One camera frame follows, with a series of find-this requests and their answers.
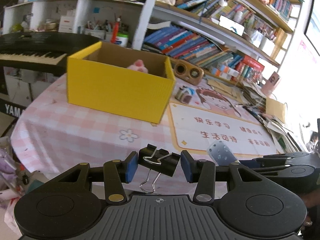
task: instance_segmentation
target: envelope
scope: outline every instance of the envelope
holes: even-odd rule
[[[275,117],[279,118],[281,122],[285,123],[285,104],[267,98],[266,100],[266,114],[274,115]]]

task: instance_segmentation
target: yellow cardboard box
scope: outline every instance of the yellow cardboard box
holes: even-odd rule
[[[137,59],[149,74],[126,69]],[[169,57],[98,42],[68,58],[68,102],[159,123],[175,85]]]

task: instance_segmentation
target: piano keyboard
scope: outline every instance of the piano keyboard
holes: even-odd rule
[[[48,65],[57,65],[67,54],[64,52],[50,51],[17,51],[1,50],[0,60],[12,60]]]

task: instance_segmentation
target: table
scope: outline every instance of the table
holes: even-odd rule
[[[195,159],[211,160],[206,149],[219,137],[238,159],[276,153],[268,133],[246,110],[235,107],[235,101],[212,91],[205,80],[194,87],[177,79],[173,95],[182,85],[196,91],[190,105],[182,105],[172,96],[156,125],[67,103],[64,75],[23,112],[11,136],[12,146],[30,172],[38,170],[49,179],[78,163],[96,167],[113,159],[124,160],[147,144],[176,153],[188,149]],[[140,190],[147,174],[148,169],[139,166],[133,182],[125,187]],[[186,182],[178,165],[173,178],[159,177],[156,192],[187,194],[194,187]]]

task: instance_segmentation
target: black piano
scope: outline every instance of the black piano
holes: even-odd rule
[[[52,73],[67,71],[67,58],[100,41],[74,33],[10,33],[0,37],[0,67],[14,67]]]

